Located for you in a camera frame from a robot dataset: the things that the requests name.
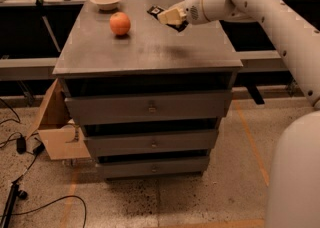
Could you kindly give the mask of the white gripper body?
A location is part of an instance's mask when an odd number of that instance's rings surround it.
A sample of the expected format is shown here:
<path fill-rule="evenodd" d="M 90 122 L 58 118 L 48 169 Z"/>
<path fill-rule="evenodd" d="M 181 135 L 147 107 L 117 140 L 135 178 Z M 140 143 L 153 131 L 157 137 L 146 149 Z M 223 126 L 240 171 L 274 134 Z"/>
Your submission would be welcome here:
<path fill-rule="evenodd" d="M 169 9 L 181 8 L 186 13 L 186 22 L 190 24 L 203 24 L 205 16 L 203 13 L 203 0 L 184 0 L 174 4 Z"/>

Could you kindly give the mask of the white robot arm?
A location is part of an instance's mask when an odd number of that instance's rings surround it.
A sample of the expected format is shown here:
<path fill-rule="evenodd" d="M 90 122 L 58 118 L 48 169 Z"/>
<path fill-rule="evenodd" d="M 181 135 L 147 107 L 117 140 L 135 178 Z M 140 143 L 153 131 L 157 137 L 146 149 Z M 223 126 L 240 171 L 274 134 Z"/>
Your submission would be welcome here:
<path fill-rule="evenodd" d="M 246 17 L 258 23 L 283 71 L 312 112 L 281 134 L 270 171 L 265 228 L 320 228 L 320 36 L 283 0 L 183 0 L 160 12 L 160 23 L 181 28 Z"/>

